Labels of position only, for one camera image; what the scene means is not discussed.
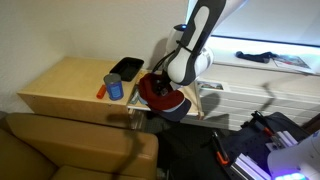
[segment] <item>floor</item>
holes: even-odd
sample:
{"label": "floor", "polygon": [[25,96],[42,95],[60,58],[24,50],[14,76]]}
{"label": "floor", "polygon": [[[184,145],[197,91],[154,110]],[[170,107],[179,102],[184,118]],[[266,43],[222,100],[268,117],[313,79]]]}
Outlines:
{"label": "floor", "polygon": [[212,131],[223,138],[233,131],[171,122],[152,116],[144,131],[153,133],[159,140],[158,168],[166,172],[170,164],[185,158],[209,145]]}

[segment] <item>black object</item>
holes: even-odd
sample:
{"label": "black object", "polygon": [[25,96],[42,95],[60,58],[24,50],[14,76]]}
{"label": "black object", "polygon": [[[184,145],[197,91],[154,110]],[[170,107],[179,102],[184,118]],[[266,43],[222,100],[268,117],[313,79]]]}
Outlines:
{"label": "black object", "polygon": [[251,119],[251,121],[246,121],[243,125],[241,125],[241,128],[245,128],[247,126],[254,126],[256,125],[257,128],[259,127],[259,125],[257,124],[257,121],[263,126],[262,129],[267,128],[268,131],[270,131],[271,134],[274,134],[275,132],[273,131],[273,129],[269,126],[266,118],[261,114],[261,112],[259,111],[254,111],[254,113],[251,114],[251,116],[253,117]]}
{"label": "black object", "polygon": [[[280,112],[264,116],[264,118],[270,129],[275,132],[288,131],[298,142],[310,135]],[[269,173],[267,157],[270,151],[265,146],[267,142],[270,142],[270,138],[263,131],[257,131],[254,125],[247,126],[221,139],[230,162],[234,162],[242,153],[248,155],[259,167]],[[221,166],[218,163],[212,151],[212,146],[207,146],[192,156],[172,163],[169,169],[169,180],[194,179],[241,180],[228,166]]]}
{"label": "black object", "polygon": [[241,59],[246,59],[249,61],[259,62],[259,63],[269,63],[271,58],[275,58],[278,55],[273,54],[271,52],[265,52],[262,54],[252,55],[252,54],[243,54],[243,52],[238,51],[236,52],[236,57]]}
{"label": "black object", "polygon": [[181,31],[184,32],[184,30],[186,30],[187,25],[186,24],[179,24],[173,27],[175,30],[177,31]]}
{"label": "black object", "polygon": [[130,82],[137,75],[143,63],[141,59],[125,57],[110,70],[110,73],[117,73],[121,76],[122,81]]}
{"label": "black object", "polygon": [[165,55],[163,58],[161,58],[157,64],[154,66],[154,68],[152,69],[152,73],[155,73],[159,67],[163,64],[163,62],[168,59],[168,57],[170,57],[173,53],[175,53],[175,50],[173,50],[171,53]]}
{"label": "black object", "polygon": [[229,163],[229,157],[221,144],[220,136],[214,130],[212,131],[212,141],[219,163],[221,165],[227,165]]}

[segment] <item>couch cushion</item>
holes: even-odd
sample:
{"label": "couch cushion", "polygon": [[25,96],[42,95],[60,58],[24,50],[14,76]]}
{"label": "couch cushion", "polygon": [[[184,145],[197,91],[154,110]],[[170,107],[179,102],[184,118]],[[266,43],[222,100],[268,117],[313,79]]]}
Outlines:
{"label": "couch cushion", "polygon": [[144,180],[130,176],[120,176],[86,169],[75,168],[71,166],[63,166],[52,177],[52,180]]}
{"label": "couch cushion", "polygon": [[16,137],[0,129],[0,179],[49,179],[57,167]]}
{"label": "couch cushion", "polygon": [[15,136],[59,167],[156,177],[158,140],[153,134],[21,113],[9,114],[6,121]]}

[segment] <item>white radiator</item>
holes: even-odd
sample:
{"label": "white radiator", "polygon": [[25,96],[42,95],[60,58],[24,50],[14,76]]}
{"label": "white radiator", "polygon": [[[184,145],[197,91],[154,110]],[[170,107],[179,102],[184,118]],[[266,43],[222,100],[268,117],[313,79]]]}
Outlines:
{"label": "white radiator", "polygon": [[[263,87],[234,86],[212,80],[200,80],[199,83],[204,119],[187,116],[183,123],[239,130],[240,125],[252,118],[251,113],[255,110],[263,115],[281,112],[298,125],[320,113],[320,98],[316,96],[271,91]],[[223,90],[203,88],[204,83],[206,87],[220,83]]]}

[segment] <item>white wall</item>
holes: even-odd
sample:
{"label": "white wall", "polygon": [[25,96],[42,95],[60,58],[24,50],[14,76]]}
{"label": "white wall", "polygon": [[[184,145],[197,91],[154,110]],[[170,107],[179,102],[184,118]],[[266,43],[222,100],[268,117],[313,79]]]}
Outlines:
{"label": "white wall", "polygon": [[[187,17],[197,0],[190,0]],[[319,0],[247,0],[214,35],[320,45]]]}
{"label": "white wall", "polygon": [[145,60],[164,53],[188,0],[1,0],[0,111],[30,112],[16,92],[64,56]]}

